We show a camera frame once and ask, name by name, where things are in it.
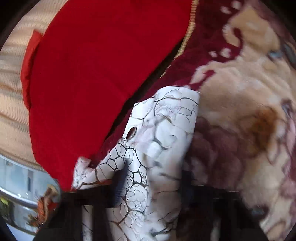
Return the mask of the floral maroon beige blanket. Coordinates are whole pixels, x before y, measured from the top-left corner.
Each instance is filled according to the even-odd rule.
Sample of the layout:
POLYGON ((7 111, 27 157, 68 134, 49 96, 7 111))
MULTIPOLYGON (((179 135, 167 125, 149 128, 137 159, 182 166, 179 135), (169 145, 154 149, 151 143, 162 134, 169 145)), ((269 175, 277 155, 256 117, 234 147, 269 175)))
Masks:
POLYGON ((267 240, 294 240, 295 40, 278 17, 261 1, 194 1, 180 56, 139 102, 166 86, 200 94, 182 171, 238 192, 267 240))

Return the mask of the small red pillow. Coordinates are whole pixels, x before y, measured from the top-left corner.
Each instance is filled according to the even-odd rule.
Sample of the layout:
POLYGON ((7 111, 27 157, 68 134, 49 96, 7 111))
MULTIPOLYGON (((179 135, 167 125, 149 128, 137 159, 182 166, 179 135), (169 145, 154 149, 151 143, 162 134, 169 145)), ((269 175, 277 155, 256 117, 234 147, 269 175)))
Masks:
POLYGON ((38 49, 38 45, 42 38, 43 38, 43 35, 40 32, 33 30, 33 33, 31 35, 31 38, 28 42, 28 45, 25 51, 21 73, 20 73, 20 80, 22 83, 23 102, 25 104, 25 107, 28 110, 31 107, 31 99, 30 99, 31 73, 32 73, 36 51, 38 49))

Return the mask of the silver refrigerator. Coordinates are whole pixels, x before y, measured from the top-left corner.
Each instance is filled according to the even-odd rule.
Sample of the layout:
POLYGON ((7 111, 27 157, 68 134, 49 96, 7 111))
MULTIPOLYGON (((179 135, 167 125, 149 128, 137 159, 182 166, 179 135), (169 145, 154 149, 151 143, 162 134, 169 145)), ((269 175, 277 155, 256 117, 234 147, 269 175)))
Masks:
POLYGON ((29 216, 37 215, 38 200, 54 186, 61 199, 58 182, 47 172, 21 165, 1 156, 1 215, 4 221, 18 230, 36 235, 37 228, 28 225, 29 216))

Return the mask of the white crackle-pattern garment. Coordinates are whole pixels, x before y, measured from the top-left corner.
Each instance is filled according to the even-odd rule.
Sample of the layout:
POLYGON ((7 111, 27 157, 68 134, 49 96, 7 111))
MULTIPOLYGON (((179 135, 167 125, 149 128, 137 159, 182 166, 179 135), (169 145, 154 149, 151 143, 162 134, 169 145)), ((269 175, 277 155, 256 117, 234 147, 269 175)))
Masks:
POLYGON ((166 86, 133 106, 122 138, 91 168, 78 158, 72 188, 94 190, 127 170, 119 201, 107 209, 114 240, 175 240, 184 156, 191 144, 200 94, 166 86))

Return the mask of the orange black patterned cloth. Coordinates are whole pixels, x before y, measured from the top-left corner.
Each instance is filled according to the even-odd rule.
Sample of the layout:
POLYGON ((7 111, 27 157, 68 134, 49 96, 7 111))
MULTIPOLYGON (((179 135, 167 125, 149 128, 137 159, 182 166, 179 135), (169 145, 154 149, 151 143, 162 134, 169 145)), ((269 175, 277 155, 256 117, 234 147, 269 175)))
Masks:
POLYGON ((54 201, 57 196, 57 189, 53 185, 49 185, 44 195, 38 200, 36 215, 29 214, 27 225, 36 228, 43 226, 57 207, 58 203, 54 201))

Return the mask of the red quilt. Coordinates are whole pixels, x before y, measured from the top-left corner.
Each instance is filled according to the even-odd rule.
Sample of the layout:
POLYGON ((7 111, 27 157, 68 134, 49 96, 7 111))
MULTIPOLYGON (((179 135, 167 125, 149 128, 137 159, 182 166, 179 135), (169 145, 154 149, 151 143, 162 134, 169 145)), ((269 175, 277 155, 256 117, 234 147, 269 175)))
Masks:
POLYGON ((61 189, 97 153, 126 101, 185 36, 191 1, 68 1, 33 57, 35 160, 61 189))

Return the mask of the beige dotted curtain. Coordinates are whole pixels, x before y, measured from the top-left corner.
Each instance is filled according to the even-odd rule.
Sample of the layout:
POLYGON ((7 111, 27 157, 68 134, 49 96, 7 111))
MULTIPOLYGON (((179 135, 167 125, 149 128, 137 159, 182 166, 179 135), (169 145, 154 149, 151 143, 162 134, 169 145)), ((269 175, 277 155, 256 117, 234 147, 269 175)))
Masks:
POLYGON ((28 1, 1 33, 1 155, 37 170, 42 167, 32 151, 21 67, 34 30, 44 33, 65 3, 28 1))

